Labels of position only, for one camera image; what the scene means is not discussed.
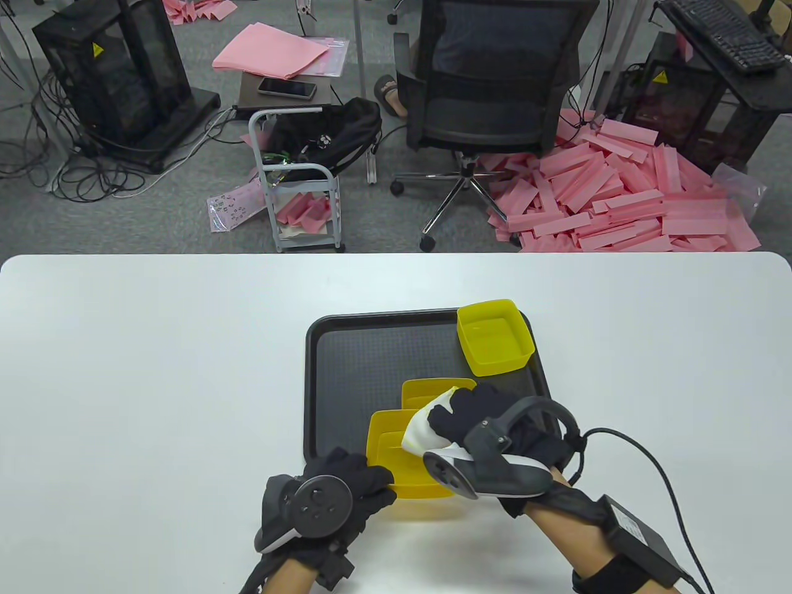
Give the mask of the person's left hand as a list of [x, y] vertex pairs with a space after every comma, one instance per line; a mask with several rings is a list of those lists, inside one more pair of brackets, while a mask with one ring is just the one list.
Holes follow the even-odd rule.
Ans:
[[348, 546], [368, 518], [394, 503], [393, 483], [390, 470], [341, 447], [309, 459], [299, 475], [267, 481], [254, 548], [271, 554]]

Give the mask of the person's right hand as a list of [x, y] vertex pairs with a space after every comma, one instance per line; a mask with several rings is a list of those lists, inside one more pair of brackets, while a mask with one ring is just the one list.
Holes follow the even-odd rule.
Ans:
[[430, 477], [467, 498], [497, 498], [511, 517], [529, 504], [602, 526], [606, 507], [554, 479], [585, 450], [577, 421], [548, 398], [518, 398], [489, 384], [458, 389], [435, 405], [428, 427], [449, 445], [423, 454]]

